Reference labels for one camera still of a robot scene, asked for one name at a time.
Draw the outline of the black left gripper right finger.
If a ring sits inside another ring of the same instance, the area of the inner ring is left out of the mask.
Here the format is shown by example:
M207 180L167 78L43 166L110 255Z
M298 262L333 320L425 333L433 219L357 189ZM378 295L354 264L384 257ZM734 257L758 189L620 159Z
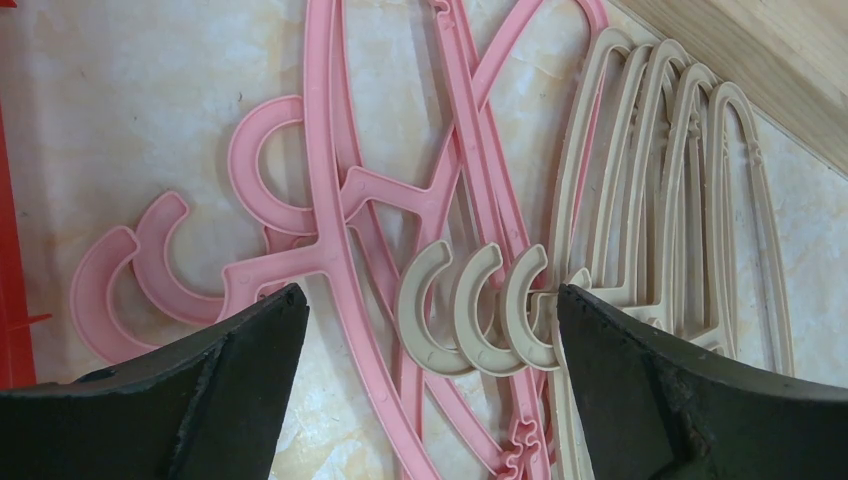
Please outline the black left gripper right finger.
M761 370L575 285L557 317L599 479L843 479L847 392Z

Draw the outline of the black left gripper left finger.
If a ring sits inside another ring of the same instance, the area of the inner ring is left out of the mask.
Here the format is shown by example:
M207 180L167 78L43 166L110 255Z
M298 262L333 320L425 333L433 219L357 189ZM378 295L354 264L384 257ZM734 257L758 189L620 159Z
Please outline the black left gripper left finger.
M77 380L1 394L5 479L265 479L310 309L290 284Z

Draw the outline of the pink plastic hanger front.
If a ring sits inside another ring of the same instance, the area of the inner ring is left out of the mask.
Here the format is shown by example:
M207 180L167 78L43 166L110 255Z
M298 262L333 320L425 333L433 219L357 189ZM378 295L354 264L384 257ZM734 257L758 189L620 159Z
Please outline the pink plastic hanger front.
M131 266L147 298L174 319L208 326L255 300L265 287L313 274L330 284L355 365L379 421L402 465L413 479L435 479L420 436L408 419L378 351L362 297L348 238L348 222L372 199L398 205L404 186L367 170L340 175L340 159L358 151L356 132L338 121L350 116L347 76L333 60L344 53L337 1L311 1L306 9L304 92L267 101L244 117L233 133L228 169L239 201L270 231L308 237L311 244L235 262L222 272L220 298L187 291L167 261L173 231L188 215L174 191L159 196L135 228L117 226L83 256L71 282L70 315L86 344L105 361L119 363L151 351L118 320L113 289L120 271ZM312 207L286 219L287 205L264 186L258 172L260 150L274 131L293 123L305 128Z

